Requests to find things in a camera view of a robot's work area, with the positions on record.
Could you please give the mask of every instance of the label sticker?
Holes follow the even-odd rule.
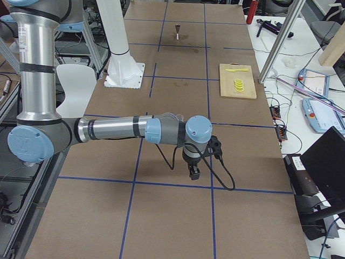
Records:
[[[302,161],[299,156],[293,156],[292,161],[295,164],[295,167],[298,171],[305,170],[306,168],[302,164]]]
[[[19,51],[27,51],[27,31],[25,27],[18,28]]]

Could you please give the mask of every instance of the white desk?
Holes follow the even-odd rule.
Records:
[[[269,52],[273,46],[273,43],[276,39],[276,35],[269,32],[266,29],[262,29],[260,36],[257,38],[257,32],[259,30],[259,24],[256,23],[256,19],[262,20],[272,20],[276,22],[284,22],[283,17],[262,17],[262,16],[255,16],[253,23],[248,25],[249,34],[251,37],[251,41],[253,44],[254,49],[256,50],[256,58],[259,69],[261,70],[265,64],[265,61],[268,57],[268,53],[259,52],[266,51]],[[320,46],[316,41],[313,33],[311,32],[310,28],[308,27],[305,20],[302,18],[298,18],[295,21],[293,26],[292,32],[294,36],[285,41],[284,47],[281,50],[281,53],[285,54],[298,54],[302,55],[305,53],[313,52],[317,50]],[[324,74],[335,74],[335,71],[332,67],[323,67],[319,64],[318,58],[322,54],[322,50],[319,50],[315,57],[312,59],[310,64],[307,68],[320,71]],[[312,57],[313,53],[298,57],[298,56],[286,56],[286,55],[279,55],[276,62],[274,63],[273,68],[277,71],[278,74],[283,74],[290,77],[297,77],[298,73],[301,69],[307,64],[307,62]],[[282,79],[295,84],[296,79],[291,79],[287,77],[281,77]],[[303,143],[302,149],[300,153],[303,153],[307,150],[320,136],[321,134],[316,134],[311,127],[307,119],[304,116],[302,110],[302,99],[305,98],[300,93],[293,91],[292,87],[286,86],[280,82],[275,84],[275,80],[268,79],[265,82],[266,88],[266,95],[267,97],[276,98],[280,104],[288,103],[287,99],[292,101],[292,106],[290,107],[290,112],[288,113],[288,105],[282,105],[280,108],[280,113],[282,116],[282,120],[287,123],[287,128],[289,131],[296,134]],[[339,80],[338,76],[331,76],[330,77],[330,87],[345,90],[344,86],[342,85],[341,81]],[[345,93],[338,93],[338,92],[329,92],[329,99],[333,99],[336,104],[345,108]],[[300,141],[290,133],[287,133],[288,141],[283,142],[282,145],[282,153],[294,153],[297,152],[300,148]],[[327,244],[331,246],[329,249],[324,249],[322,257],[323,258],[330,258],[331,254],[337,254],[340,256],[345,256],[345,231],[339,230],[340,238],[336,239],[328,239]],[[310,241],[306,238],[306,243],[308,245],[309,254],[311,256],[319,256],[321,250],[321,244],[323,243],[324,237],[321,237],[317,240]]]

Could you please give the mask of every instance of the blue joint cap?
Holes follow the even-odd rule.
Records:
[[[5,23],[16,23],[16,21],[12,18],[11,15],[4,15],[0,18],[0,20]]]
[[[36,4],[39,0],[6,0],[9,4],[13,6],[28,6]]]
[[[207,143],[212,135],[212,123],[204,116],[194,116],[185,124],[187,135],[196,143]]]
[[[145,127],[145,139],[147,142],[159,144],[162,137],[162,125],[158,118],[149,119]]]
[[[62,32],[82,32],[84,29],[84,22],[79,23],[61,23],[57,31]]]
[[[54,154],[51,140],[31,126],[15,127],[8,135],[7,143],[12,153],[25,162],[40,163]]]

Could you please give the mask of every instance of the computer monitor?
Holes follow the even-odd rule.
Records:
[[[331,207],[300,215],[303,224],[338,214],[345,221],[345,137],[331,127],[301,156],[301,161]]]

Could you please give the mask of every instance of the red fire extinguisher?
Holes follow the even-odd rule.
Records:
[[[253,17],[257,11],[258,4],[259,4],[259,0],[252,0],[252,3],[250,4],[250,8],[249,8],[249,13],[247,16],[247,24],[252,23]]]

